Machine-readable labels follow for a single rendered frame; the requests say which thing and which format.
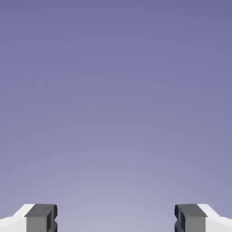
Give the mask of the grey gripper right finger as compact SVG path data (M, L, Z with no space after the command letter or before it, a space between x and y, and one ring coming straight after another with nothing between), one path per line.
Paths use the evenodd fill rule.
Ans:
M208 204L176 204L174 232L232 232L232 219L220 216Z

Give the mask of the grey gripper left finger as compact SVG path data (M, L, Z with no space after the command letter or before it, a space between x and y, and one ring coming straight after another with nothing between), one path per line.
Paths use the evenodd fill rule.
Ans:
M16 213L0 218L0 232L58 232L56 204L24 204Z

